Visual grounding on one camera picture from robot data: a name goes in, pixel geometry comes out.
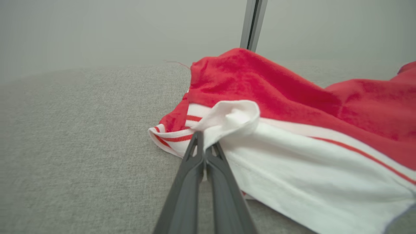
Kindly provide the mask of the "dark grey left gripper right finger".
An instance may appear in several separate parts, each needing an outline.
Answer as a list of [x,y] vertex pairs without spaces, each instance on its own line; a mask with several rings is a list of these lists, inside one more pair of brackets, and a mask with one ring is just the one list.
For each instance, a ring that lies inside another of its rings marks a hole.
[[220,143],[205,151],[208,180],[213,191],[216,234],[257,234],[248,205],[243,198]]

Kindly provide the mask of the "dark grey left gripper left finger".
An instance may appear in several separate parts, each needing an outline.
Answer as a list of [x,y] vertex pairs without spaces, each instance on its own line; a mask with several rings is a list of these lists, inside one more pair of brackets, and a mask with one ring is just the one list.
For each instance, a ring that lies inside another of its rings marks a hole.
[[154,234],[197,233],[199,184],[203,175],[203,134],[195,132],[165,200]]

